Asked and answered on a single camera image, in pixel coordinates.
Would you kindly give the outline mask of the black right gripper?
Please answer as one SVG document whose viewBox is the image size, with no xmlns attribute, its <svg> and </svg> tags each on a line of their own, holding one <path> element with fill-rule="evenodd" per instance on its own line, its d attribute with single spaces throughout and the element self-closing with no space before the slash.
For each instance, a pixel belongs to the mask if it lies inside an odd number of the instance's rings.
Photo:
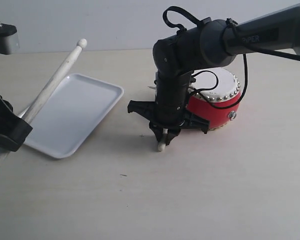
<svg viewBox="0 0 300 240">
<path fill-rule="evenodd" d="M 131 100 L 127 106 L 129 113 L 136 113 L 147 119 L 150 123 L 156 141 L 159 143 L 166 131 L 165 145 L 177 137 L 181 130 L 201 130 L 207 133 L 210 121 L 206 120 L 184 107 L 163 106 L 155 101 Z"/>
</svg>

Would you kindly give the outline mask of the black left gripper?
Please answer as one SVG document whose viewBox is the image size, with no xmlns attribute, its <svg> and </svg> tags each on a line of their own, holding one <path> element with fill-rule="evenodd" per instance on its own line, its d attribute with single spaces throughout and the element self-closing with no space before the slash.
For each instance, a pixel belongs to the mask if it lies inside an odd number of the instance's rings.
<svg viewBox="0 0 300 240">
<path fill-rule="evenodd" d="M 33 127 L 13 112 L 11 104 L 0 95 L 0 148 L 16 152 Z"/>
</svg>

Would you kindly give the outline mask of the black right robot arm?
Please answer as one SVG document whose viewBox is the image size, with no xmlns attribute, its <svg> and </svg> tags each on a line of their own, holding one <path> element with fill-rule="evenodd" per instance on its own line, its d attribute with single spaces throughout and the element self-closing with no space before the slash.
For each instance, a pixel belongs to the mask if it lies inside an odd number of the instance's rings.
<svg viewBox="0 0 300 240">
<path fill-rule="evenodd" d="M 211 72 L 213 68 L 226 67 L 237 55 L 249 53 L 300 62 L 300 3 L 237 23 L 231 18 L 197 19 L 185 9 L 170 6 L 191 21 L 195 27 L 169 21 L 167 12 L 163 21 L 176 34 L 158 40 L 152 49 L 156 66 L 155 100 L 130 101 L 129 113 L 137 113 L 149 122 L 163 150 L 183 129 L 199 129 L 206 133 L 210 122 L 188 110 L 189 100 L 201 95 L 201 89 L 191 89 L 195 76 Z"/>
</svg>

